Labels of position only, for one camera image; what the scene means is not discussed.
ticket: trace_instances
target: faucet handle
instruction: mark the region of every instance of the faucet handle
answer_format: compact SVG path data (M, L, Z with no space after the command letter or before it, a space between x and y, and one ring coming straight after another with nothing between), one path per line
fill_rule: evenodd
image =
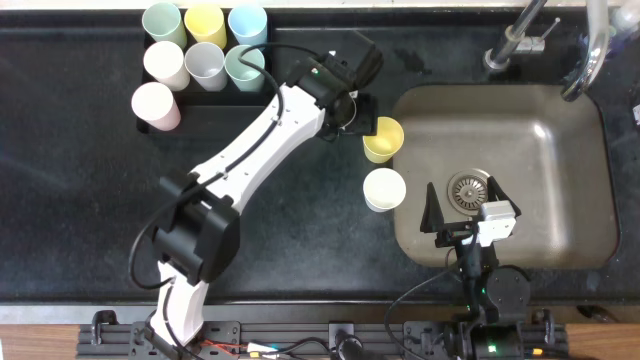
M549 33L551 33L559 23L560 18L556 18L542 36L525 36L518 44L514 54L542 54L545 46L544 39L549 36Z

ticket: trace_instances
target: black countertop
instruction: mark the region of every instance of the black countertop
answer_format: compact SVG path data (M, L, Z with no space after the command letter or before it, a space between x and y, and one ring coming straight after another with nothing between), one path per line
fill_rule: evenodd
M274 41L328 51L352 28L375 41L385 66L366 90L378 97L380 115L390 115L418 85L559 84L579 57L585 29L580 10L546 11L530 33L541 33L557 15L563 22L545 54L514 59L508 74L489 77L482 54L518 11L270 13ZM128 281L126 266L133 238L159 206L158 178L172 167L189 171L242 128L221 129L209 141L136 131L129 102L142 72L140 14L0 15L0 301L155 301L155 293ZM295 58L275 52L277 78ZM601 269L530 270L537 303L640 299L640 138L631 113L639 60L640 42L605 63L589 91L604 118L619 249ZM210 287L208 302L387 300L441 271L405 256L391 212L366 207L361 185L375 166L361 141L312 139L285 159L246 207L241 249ZM151 281L157 270L143 253L137 271ZM423 299L447 302L452 295L460 298L459 285L442 280Z

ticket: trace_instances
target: blue cup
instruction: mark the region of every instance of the blue cup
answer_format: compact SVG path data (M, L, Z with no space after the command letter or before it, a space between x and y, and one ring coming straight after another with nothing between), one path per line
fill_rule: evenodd
M257 5L242 5L229 13L229 28L240 45L267 42L267 12Z

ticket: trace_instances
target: white cup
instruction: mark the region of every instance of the white cup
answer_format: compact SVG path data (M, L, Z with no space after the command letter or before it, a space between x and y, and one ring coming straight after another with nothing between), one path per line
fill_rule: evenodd
M151 5L142 14L142 27L155 41L171 41L182 49L187 46L187 33L180 9L170 3Z
M407 194L407 185L396 171L381 168L367 175L362 190L369 209L385 212L402 203Z
M267 12L257 5L242 5L229 13L229 28L241 45L267 42Z
M264 83L264 75L242 64L239 60L240 54L248 47L249 45L238 45L229 50L224 60L224 68L240 91L260 91ZM249 51L242 59L264 69L264 55L258 49Z
M184 57L189 74L207 91L220 91L227 86L224 53L216 44L201 42L193 45Z
M180 123L180 111L171 90L158 82L140 86L131 97L131 108L136 116L158 130L173 130Z
M180 91L189 85L189 73L184 67L182 49L170 41L155 43L144 53L144 69L171 91Z

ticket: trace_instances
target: sink drain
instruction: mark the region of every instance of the sink drain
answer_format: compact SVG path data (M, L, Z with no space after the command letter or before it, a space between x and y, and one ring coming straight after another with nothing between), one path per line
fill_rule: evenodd
M449 202L464 215L477 215L480 206L487 201L489 174L479 169L461 171L449 180Z

